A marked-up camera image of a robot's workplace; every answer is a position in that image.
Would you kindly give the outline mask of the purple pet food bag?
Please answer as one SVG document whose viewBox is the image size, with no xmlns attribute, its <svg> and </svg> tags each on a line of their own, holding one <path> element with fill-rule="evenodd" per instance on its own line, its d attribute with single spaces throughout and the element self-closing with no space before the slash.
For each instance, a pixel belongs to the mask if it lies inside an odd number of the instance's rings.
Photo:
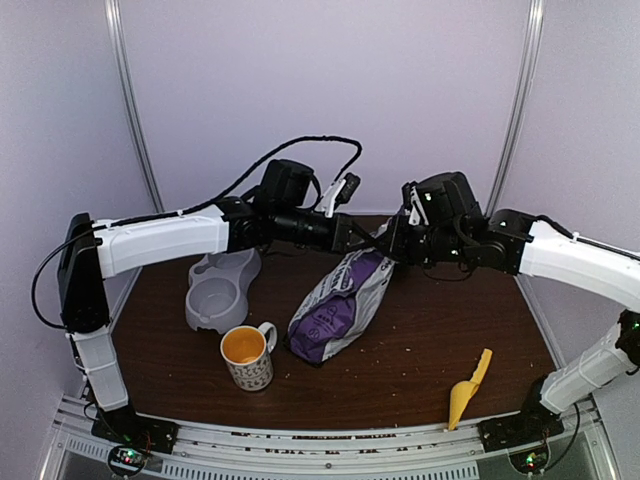
<svg viewBox="0 0 640 480">
<path fill-rule="evenodd" d="M 371 247 L 346 254 L 304 298 L 285 347 L 319 367 L 360 338 L 374 319 L 396 262 Z"/>
</svg>

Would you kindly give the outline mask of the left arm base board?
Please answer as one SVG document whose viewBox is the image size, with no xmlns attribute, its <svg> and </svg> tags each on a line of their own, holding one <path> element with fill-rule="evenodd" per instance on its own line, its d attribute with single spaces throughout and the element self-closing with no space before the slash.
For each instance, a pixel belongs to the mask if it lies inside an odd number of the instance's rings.
<svg viewBox="0 0 640 480">
<path fill-rule="evenodd" d="M 107 453 L 107 466 L 116 475 L 131 477 L 141 473 L 155 454 L 172 453 L 178 430 L 175 422 L 137 416 L 118 427 L 96 418 L 91 434 L 114 443 Z"/>
</svg>

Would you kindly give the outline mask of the yellow plastic scoop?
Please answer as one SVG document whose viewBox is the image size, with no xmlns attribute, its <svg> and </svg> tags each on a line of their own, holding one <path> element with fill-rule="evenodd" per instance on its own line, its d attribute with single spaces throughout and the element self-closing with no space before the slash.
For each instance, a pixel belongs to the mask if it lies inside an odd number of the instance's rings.
<svg viewBox="0 0 640 480">
<path fill-rule="evenodd" d="M 448 431 L 453 431 L 457 428 L 467 405 L 479 390 L 486 376 L 492 356 L 492 350 L 484 349 L 471 378 L 457 382 L 452 387 L 449 396 Z"/>
</svg>

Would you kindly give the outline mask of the right arm base board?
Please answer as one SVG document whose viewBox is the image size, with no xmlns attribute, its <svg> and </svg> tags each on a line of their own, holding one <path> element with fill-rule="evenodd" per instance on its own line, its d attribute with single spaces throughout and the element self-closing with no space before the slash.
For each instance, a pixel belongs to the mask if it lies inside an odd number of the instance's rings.
<svg viewBox="0 0 640 480">
<path fill-rule="evenodd" d="M 506 450 L 518 473 L 535 475 L 550 465 L 549 440 L 562 434 L 564 425 L 556 417 L 517 413 L 481 421 L 478 431 L 486 453 Z"/>
</svg>

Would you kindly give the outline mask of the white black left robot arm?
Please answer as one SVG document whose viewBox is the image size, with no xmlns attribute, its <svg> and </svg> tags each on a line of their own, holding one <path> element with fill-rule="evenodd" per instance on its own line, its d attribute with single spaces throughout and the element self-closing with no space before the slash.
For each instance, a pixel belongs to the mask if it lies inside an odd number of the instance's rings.
<svg viewBox="0 0 640 480">
<path fill-rule="evenodd" d="M 261 182 L 241 197 L 148 217 L 94 221 L 76 215 L 57 271 L 61 318 L 93 390 L 98 419 L 123 444 L 143 436 L 145 420 L 129 398 L 109 331 L 104 280 L 120 273 L 202 255 L 190 282 L 186 317 L 194 330 L 225 333 L 248 316 L 247 291 L 261 262 L 258 250 L 275 240 L 345 254 L 375 247 L 379 239 L 350 215 L 338 213 L 359 177 L 340 175 L 305 207 L 317 186 L 312 168 L 286 159 L 269 161 Z"/>
</svg>

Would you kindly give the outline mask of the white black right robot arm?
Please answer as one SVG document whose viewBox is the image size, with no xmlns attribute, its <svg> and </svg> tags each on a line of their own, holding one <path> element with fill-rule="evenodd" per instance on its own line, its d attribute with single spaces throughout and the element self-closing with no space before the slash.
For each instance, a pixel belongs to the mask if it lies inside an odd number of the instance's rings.
<svg viewBox="0 0 640 480">
<path fill-rule="evenodd" d="M 402 189 L 403 208 L 374 245 L 388 257 L 430 268 L 455 263 L 554 280 L 608 298 L 623 310 L 608 332 L 567 366 L 532 385 L 513 419 L 535 440 L 571 405 L 639 365 L 639 256 L 570 232 L 545 215 L 502 209 L 485 216 L 466 176 L 447 172 Z"/>
</svg>

